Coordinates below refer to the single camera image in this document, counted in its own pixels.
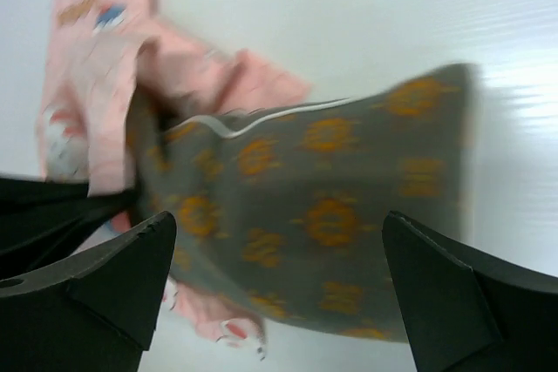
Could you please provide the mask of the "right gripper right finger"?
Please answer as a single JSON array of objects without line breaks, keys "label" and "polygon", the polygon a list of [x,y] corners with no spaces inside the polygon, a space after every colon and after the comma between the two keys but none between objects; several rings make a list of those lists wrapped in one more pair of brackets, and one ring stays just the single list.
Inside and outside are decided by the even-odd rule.
[{"label": "right gripper right finger", "polygon": [[384,219],[382,240],[418,371],[557,369],[554,276],[398,212]]}]

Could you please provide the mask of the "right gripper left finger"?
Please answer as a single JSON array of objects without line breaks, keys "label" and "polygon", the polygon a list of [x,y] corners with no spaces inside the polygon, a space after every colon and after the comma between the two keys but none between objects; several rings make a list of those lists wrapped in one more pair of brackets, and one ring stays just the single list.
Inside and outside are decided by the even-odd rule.
[{"label": "right gripper left finger", "polygon": [[176,223],[127,233],[1,282],[3,371],[136,371],[150,349]]}]

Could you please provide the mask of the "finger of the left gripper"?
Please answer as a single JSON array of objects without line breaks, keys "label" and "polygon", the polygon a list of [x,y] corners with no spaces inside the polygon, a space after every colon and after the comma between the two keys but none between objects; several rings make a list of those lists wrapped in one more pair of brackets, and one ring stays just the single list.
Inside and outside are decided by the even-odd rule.
[{"label": "finger of the left gripper", "polygon": [[1,275],[18,276],[71,255],[128,209],[135,188],[90,196],[89,184],[1,178]]}]

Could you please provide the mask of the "pink bunny pillowcase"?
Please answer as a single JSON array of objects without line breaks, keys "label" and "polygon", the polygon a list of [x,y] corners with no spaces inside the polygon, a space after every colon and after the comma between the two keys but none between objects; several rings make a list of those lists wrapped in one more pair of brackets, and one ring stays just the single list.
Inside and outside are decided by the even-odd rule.
[{"label": "pink bunny pillowcase", "polygon": [[270,139],[241,144],[256,111],[301,104],[310,85],[249,50],[229,55],[166,22],[157,0],[54,0],[37,118],[43,173],[89,194],[141,185],[119,232],[163,210],[178,225],[162,307],[197,335],[267,354],[263,318],[225,262],[275,247],[252,227],[247,187],[276,166]]}]

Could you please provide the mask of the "grey pillow orange flowers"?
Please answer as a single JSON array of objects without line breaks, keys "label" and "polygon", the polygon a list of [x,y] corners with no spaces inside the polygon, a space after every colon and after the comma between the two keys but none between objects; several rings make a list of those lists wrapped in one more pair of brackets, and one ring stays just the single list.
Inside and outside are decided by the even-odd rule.
[{"label": "grey pillow orange flowers", "polygon": [[256,111],[241,144],[268,138],[276,166],[247,187],[252,227],[275,247],[227,260],[259,315],[334,335],[404,342],[384,255],[387,213],[462,233],[476,70],[449,64],[379,94]]}]

